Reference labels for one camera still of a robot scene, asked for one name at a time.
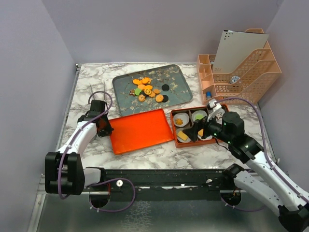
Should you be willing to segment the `yellow square cookie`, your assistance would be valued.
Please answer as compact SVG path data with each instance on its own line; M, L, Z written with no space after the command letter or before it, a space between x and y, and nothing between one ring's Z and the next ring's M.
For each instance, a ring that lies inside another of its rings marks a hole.
M177 137L183 141L187 141L188 139L188 136L183 131L179 131L177 133Z

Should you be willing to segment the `orange cookie tin box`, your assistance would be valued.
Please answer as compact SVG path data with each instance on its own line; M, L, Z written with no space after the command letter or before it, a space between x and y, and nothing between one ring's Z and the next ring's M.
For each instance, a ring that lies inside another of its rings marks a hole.
M202 141L202 140L200 140L198 138L196 142L190 141L188 143L180 143L177 140L176 130L179 129L179 128L187 129L187 128L192 127L192 125L194 123L194 121L192 119L192 113L194 111L197 111L197 110L205 110L207 112L207 114L209 114L209 110L207 109L206 106L193 107L193 108L185 108L185 109L176 109L176 110L172 110L170 112L170 121L171 121L171 124L172 124L172 131L173 131L173 135L174 135L174 143L175 143L175 146L177 148L193 147L193 146L199 146L199 145L210 145L210 144L215 144L216 143L216 140L214 138L212 138L210 140L205 140L205 141ZM189 121L189 123L186 126L184 126L184 127L176 127L174 125L174 123L173 123L173 116L175 114L178 114L178 113L187 113L189 115L190 121Z

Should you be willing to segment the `metal tweezers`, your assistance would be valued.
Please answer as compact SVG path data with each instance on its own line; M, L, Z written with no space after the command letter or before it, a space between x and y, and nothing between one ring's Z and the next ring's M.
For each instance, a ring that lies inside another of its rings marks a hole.
M105 81L103 81L102 84L103 84L103 91L105 92L105 91L106 91ZM91 97L93 100L95 100L96 97L95 97L95 94L94 94L94 92L93 92L92 85L89 84L89 86L90 86L90 90L91 90L91 96L90 96L90 97ZM103 100L103 101L106 101L106 97L105 97L105 94L104 94L104 93L103 93L103 98L102 98L102 100Z

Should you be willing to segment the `white star cookie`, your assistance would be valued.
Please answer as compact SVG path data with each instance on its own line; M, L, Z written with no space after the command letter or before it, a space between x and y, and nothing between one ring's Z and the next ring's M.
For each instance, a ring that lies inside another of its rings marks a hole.
M218 114L216 115L217 120L221 119L222 117L223 117L223 113L218 113Z

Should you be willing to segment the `orange metal tin lid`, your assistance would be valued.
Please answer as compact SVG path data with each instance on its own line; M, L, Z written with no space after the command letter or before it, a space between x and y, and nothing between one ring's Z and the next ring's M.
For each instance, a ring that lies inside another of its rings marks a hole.
M122 116L110 120L110 123L113 128L110 140L113 153L116 155L174 139L162 109Z

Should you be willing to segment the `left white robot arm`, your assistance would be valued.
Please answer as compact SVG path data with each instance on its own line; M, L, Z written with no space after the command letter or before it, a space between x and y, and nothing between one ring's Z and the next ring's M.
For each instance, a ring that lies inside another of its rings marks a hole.
M113 128L107 118L110 105L101 100L92 100L90 110L78 119L77 127L69 140L56 152L45 156L45 191L58 194L61 199L80 195L90 186L100 191L107 179L99 168L84 168L81 155L96 136L112 134Z

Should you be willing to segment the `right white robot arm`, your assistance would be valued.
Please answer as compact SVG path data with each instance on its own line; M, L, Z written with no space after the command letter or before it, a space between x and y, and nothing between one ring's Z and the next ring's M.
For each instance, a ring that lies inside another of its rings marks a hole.
M263 182L255 180L238 165L225 170L222 184L227 189L235 186L245 190L278 216L281 225L289 232L302 232L309 226L309 193L296 184L270 159L264 148L245 133L244 121L236 112L223 115L222 123L204 117L183 132L191 141L212 136L228 145L230 153L256 172Z

